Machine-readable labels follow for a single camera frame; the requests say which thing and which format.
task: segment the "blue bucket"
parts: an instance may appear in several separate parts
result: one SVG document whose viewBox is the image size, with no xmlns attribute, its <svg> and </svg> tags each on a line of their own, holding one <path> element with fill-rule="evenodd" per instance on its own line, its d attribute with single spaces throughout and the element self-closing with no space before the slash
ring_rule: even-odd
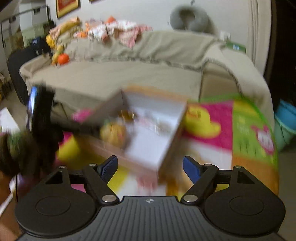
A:
<svg viewBox="0 0 296 241">
<path fill-rule="evenodd" d="M 287 129 L 284 124 L 281 123 L 281 121 L 279 121 L 277 118 L 275 119 L 274 138 L 276 141 L 278 152 L 280 152 L 286 145 L 291 142 L 295 134 L 295 132 Z"/>
<path fill-rule="evenodd" d="M 275 117 L 286 128 L 296 131 L 296 107 L 281 100 L 278 109 L 275 113 Z"/>
</svg>

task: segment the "picture frame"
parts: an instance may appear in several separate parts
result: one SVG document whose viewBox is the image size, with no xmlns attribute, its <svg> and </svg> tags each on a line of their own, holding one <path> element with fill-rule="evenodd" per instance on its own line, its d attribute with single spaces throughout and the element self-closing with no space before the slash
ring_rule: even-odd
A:
<svg viewBox="0 0 296 241">
<path fill-rule="evenodd" d="M 57 18 L 61 18 L 80 7 L 80 0 L 56 0 Z"/>
</svg>

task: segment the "phone screen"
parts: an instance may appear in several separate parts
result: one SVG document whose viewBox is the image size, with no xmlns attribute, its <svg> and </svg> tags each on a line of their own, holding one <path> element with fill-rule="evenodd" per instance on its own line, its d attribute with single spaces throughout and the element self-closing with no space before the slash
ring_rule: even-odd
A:
<svg viewBox="0 0 296 241">
<path fill-rule="evenodd" d="M 26 116 L 27 129 L 30 131 L 32 131 L 32 116 L 35 108 L 36 97 L 37 97 L 37 87 L 32 87 L 28 106 L 27 106 L 27 116 Z"/>
</svg>

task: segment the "yellow duck print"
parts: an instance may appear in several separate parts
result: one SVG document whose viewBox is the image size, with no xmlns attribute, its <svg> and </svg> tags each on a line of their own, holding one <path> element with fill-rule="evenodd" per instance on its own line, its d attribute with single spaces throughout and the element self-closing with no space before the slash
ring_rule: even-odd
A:
<svg viewBox="0 0 296 241">
<path fill-rule="evenodd" d="M 188 133 L 205 139 L 215 138 L 221 133 L 221 125 L 211 122 L 207 109 L 199 106 L 189 106 L 185 115 L 185 129 Z"/>
</svg>

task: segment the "beige sofa cover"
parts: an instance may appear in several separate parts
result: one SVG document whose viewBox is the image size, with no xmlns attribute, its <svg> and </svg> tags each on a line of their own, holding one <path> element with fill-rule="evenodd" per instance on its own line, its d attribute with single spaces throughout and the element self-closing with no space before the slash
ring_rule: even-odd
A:
<svg viewBox="0 0 296 241">
<path fill-rule="evenodd" d="M 56 99 L 74 108 L 94 107 L 119 88 L 153 86 L 191 99 L 240 93 L 257 104 L 273 127 L 266 82 L 247 56 L 224 48 L 215 37 L 184 31 L 146 32 L 133 49 L 111 39 L 72 41 L 71 62 L 51 66 L 48 56 L 25 63 L 20 73 L 28 89 L 56 88 Z"/>
</svg>

